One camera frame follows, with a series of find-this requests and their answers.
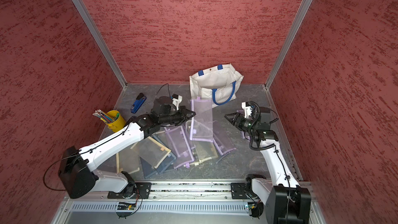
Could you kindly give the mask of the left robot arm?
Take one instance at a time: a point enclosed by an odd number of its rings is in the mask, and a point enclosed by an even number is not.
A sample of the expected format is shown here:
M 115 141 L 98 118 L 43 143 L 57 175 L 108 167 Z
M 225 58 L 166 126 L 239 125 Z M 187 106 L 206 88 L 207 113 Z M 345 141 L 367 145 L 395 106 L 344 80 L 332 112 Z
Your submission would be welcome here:
M 122 198 L 138 195 L 136 183 L 128 172 L 105 172 L 98 167 L 123 149 L 140 142 L 162 127 L 179 126 L 196 113 L 176 106 L 169 97 L 155 99 L 150 113 L 131 117 L 118 132 L 94 144 L 68 148 L 61 159 L 58 176 L 71 199 L 90 192 L 113 192 Z

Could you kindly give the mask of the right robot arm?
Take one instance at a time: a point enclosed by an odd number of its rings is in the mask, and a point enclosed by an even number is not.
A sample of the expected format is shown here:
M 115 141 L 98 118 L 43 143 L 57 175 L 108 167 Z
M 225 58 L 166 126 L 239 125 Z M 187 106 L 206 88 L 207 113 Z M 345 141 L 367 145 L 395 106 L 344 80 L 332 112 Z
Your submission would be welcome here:
M 300 186 L 283 157 L 280 142 L 271 123 L 262 116 L 271 109 L 253 101 L 243 102 L 241 113 L 226 114 L 225 118 L 238 130 L 249 135 L 249 147 L 259 151 L 266 162 L 271 182 L 255 174 L 246 177 L 244 193 L 252 200 L 249 214 L 253 218 L 265 215 L 268 224 L 307 224 L 312 197 Z

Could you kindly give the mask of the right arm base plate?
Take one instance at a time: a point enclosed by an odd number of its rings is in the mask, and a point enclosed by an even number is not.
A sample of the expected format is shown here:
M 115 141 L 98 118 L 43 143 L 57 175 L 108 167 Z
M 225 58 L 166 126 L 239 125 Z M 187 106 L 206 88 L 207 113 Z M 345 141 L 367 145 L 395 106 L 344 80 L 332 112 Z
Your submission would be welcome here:
M 258 196 L 252 191 L 251 183 L 231 183 L 231 196 L 234 200 L 257 199 Z

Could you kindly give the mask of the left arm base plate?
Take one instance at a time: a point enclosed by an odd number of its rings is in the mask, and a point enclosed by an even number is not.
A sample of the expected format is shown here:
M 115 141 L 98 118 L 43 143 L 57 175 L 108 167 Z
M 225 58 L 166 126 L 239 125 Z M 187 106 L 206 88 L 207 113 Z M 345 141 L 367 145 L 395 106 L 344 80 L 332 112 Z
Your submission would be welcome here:
M 148 199 L 150 191 L 151 191 L 152 183 L 146 182 L 138 182 L 134 185 L 129 183 L 124 190 L 120 193 L 109 192 L 107 195 L 108 199 L 126 199 L 126 200 L 133 200 L 137 197 L 141 199 Z

